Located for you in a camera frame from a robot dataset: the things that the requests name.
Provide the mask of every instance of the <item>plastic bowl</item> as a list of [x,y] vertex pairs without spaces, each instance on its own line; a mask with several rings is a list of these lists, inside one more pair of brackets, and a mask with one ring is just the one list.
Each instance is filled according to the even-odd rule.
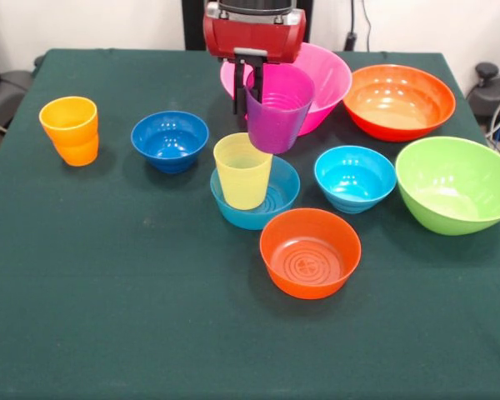
[[297,208],[273,218],[262,231],[260,248],[276,286],[304,299],[334,294],[361,259],[353,228],[316,208]]
[[[298,134],[302,136],[318,127],[344,98],[352,85],[352,72],[337,54],[305,42],[302,43],[300,53],[292,65],[302,69],[315,84],[315,98]],[[263,71],[265,79],[267,79],[267,68],[268,65],[265,64]],[[248,65],[244,67],[244,82],[251,71],[252,68]],[[225,62],[220,70],[222,85],[232,98],[233,72],[234,66],[230,62]]]
[[457,137],[407,145],[396,161],[407,208],[427,229],[463,235],[500,221],[500,154]]
[[373,207],[397,184],[391,162],[366,147],[330,148],[315,162],[314,172],[327,200],[350,214]]
[[443,125],[456,108],[452,91],[420,69],[381,64],[353,73],[344,105],[352,120],[369,135],[405,142]]
[[132,130],[133,146],[164,173],[189,169],[208,138],[206,123],[196,115],[181,111],[152,114]]
[[237,210],[226,203],[217,169],[211,174],[210,185],[221,214],[236,227],[256,231],[263,229],[278,214],[289,210],[300,192],[297,170],[280,157],[272,159],[265,201],[252,210]]

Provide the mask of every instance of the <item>orange cup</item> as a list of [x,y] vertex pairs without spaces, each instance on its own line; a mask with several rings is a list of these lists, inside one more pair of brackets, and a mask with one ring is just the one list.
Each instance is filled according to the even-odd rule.
[[68,165],[82,167],[98,155],[97,105],[85,97],[61,97],[44,106],[39,121]]

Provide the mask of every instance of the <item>light blue bowl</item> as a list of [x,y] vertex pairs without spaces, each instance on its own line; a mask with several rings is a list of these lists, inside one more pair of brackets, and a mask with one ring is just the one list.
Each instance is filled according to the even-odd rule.
[[287,161],[274,156],[265,201],[252,210],[237,210],[224,200],[217,169],[211,174],[211,192],[221,214],[233,225],[243,229],[260,230],[278,214],[289,210],[300,192],[300,178]]
[[141,120],[132,144],[164,173],[181,173],[196,161],[209,138],[206,123],[189,112],[163,111]]
[[379,152],[360,146],[330,148],[315,162],[315,178],[339,211],[361,213],[396,186],[394,166]]

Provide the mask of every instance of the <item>red-orange bowl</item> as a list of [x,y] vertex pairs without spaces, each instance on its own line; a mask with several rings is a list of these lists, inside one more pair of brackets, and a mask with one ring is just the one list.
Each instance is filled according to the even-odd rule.
[[343,101],[363,131],[387,142],[421,138],[443,125],[456,109],[456,98],[443,81],[396,64],[355,71]]
[[361,242],[337,215],[296,208],[274,217],[259,242],[270,278],[285,293],[307,300],[339,290],[361,259]]

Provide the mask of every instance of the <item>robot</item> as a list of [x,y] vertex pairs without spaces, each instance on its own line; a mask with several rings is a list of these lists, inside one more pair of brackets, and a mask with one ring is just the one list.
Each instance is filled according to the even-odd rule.
[[252,66],[252,95],[263,99],[263,64],[292,63],[306,28],[296,0],[218,0],[206,5],[203,32],[207,50],[235,64],[233,113],[244,115],[244,64]]

